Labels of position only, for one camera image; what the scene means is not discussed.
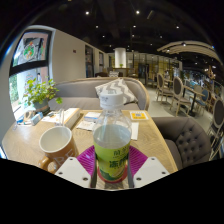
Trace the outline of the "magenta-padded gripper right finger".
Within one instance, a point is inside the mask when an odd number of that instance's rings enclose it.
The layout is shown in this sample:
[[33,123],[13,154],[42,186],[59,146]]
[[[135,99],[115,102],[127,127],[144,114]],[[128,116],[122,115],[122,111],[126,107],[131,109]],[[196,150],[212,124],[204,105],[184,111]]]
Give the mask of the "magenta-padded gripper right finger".
[[169,175],[156,157],[147,157],[133,146],[129,149],[127,169],[130,188],[140,188]]

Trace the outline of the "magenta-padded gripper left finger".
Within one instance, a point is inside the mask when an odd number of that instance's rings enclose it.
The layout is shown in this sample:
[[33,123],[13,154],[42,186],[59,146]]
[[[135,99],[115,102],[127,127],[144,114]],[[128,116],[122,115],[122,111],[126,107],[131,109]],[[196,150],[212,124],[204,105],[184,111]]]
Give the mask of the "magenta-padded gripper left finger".
[[95,188],[97,166],[94,147],[89,147],[78,157],[69,157],[56,175],[81,187]]

